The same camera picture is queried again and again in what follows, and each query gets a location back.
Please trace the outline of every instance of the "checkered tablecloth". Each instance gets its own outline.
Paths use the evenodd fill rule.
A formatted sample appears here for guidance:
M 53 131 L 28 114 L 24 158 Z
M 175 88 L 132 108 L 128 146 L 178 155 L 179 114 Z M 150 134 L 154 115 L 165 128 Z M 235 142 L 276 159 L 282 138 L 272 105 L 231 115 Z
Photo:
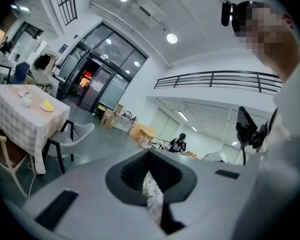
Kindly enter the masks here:
M 22 105 L 19 91 L 31 93 L 30 107 Z M 40 108 L 45 100 L 53 106 L 53 112 Z M 39 174 L 46 173 L 42 149 L 47 139 L 69 118 L 69 112 L 69 106 L 35 85 L 0 84 L 0 129 L 12 142 L 34 156 L 35 170 Z

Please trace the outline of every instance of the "person in black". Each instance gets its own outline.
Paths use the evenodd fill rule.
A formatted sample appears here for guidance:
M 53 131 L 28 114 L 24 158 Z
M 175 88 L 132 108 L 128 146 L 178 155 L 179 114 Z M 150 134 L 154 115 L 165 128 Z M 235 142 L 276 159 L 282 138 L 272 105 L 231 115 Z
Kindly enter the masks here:
M 6 36 L 4 42 L 0 46 L 0 52 L 6 54 L 8 51 L 8 37 Z
M 184 152 L 186 151 L 187 144 L 185 142 L 186 135 L 184 133 L 181 133 L 179 138 L 174 138 L 169 142 L 170 148 L 169 152 L 177 153 L 177 152 Z

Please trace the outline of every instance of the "ceiling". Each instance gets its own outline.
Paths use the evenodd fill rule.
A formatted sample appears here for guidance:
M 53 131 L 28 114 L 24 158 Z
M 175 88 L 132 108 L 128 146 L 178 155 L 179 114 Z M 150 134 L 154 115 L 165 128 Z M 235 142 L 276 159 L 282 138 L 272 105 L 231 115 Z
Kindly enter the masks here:
M 189 127 L 195 127 L 199 133 L 221 140 L 229 145 L 238 141 L 236 131 L 238 106 L 204 100 L 192 102 L 191 100 L 182 100 L 181 98 L 173 100 L 158 98 L 157 100 L 180 118 L 179 122 L 184 122 Z M 245 107 L 245 109 L 258 128 L 262 124 L 265 124 L 271 116 L 271 113 L 268 112 L 248 107 Z M 188 122 L 182 119 L 178 111 L 181 111 L 185 115 Z M 239 149 L 240 144 L 238 143 L 235 147 Z M 255 152 L 251 147 L 245 150 L 249 153 Z
M 14 3 L 18 6 L 24 6 L 30 9 L 30 14 L 23 13 L 21 16 L 26 22 L 43 31 L 49 30 L 53 33 L 56 32 L 41 0 L 15 0 Z
M 169 63 L 207 52 L 243 48 L 234 37 L 231 27 L 221 25 L 224 0 L 150 0 L 166 15 L 158 25 L 152 27 L 136 16 L 133 3 L 141 0 L 93 1 L 134 27 Z M 247 0 L 230 1 L 240 3 Z M 167 42 L 168 33 L 176 34 L 176 44 Z

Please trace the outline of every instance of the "balcony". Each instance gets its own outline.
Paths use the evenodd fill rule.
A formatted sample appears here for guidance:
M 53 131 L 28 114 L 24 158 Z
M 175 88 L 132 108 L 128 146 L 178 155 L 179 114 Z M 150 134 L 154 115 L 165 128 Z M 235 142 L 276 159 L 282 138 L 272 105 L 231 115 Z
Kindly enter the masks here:
M 274 74 L 253 71 L 220 70 L 160 78 L 157 80 L 154 89 L 184 87 L 243 89 L 246 91 L 275 95 L 281 89 L 282 82 L 279 77 Z

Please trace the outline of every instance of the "blue chair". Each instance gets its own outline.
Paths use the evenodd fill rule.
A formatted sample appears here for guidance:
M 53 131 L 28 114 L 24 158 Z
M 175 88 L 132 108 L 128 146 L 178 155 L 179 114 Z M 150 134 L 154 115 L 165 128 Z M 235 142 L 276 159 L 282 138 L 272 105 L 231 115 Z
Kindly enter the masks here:
M 22 85 L 26 79 L 26 76 L 29 72 L 30 65 L 26 62 L 22 62 L 15 67 L 15 73 L 14 75 L 10 76 L 9 82 L 8 78 L 5 76 L 3 78 L 2 84 L 4 84 L 4 81 L 8 85 Z

